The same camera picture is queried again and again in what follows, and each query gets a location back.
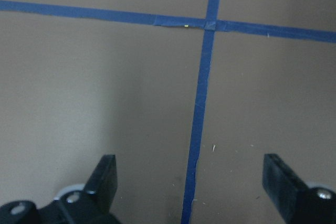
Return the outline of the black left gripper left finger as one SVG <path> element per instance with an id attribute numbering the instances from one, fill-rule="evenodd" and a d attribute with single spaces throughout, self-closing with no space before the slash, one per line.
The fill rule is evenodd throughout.
<path id="1" fill-rule="evenodd" d="M 117 223 L 110 213 L 116 191 L 116 157 L 104 155 L 84 185 L 64 188 L 57 205 L 66 223 Z"/>

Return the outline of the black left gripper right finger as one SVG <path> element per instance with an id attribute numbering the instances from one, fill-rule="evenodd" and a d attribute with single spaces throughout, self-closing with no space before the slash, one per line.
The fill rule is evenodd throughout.
<path id="1" fill-rule="evenodd" d="M 264 155 L 262 184 L 285 223 L 335 223 L 335 191 L 304 182 L 279 155 Z"/>

